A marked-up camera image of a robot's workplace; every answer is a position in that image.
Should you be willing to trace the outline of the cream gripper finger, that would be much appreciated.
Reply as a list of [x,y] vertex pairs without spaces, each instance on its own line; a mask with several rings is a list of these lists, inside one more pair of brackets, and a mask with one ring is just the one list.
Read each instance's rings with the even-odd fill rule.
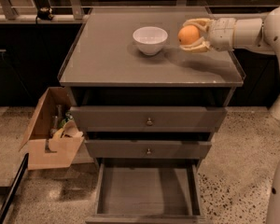
[[183,23],[183,26],[193,25],[196,26],[200,31],[207,33],[212,22],[213,21],[211,19],[207,18],[190,19],[186,20]]
[[180,48],[186,52],[203,53],[211,49],[211,44],[209,41],[201,37],[191,44],[180,45]]

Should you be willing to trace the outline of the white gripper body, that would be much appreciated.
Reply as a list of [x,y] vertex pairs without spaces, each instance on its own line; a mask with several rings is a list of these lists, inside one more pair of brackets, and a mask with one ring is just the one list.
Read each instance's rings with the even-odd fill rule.
[[213,20],[208,30],[208,41],[212,49],[218,51],[233,49],[235,18]]

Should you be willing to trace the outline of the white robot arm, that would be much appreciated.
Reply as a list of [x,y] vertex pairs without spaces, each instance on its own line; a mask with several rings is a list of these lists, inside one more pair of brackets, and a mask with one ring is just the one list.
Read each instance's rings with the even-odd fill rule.
[[[190,19],[183,23],[177,37],[180,48],[191,53],[233,49],[273,53],[280,72],[280,7],[268,13],[263,20]],[[273,176],[266,224],[280,224],[280,161]]]

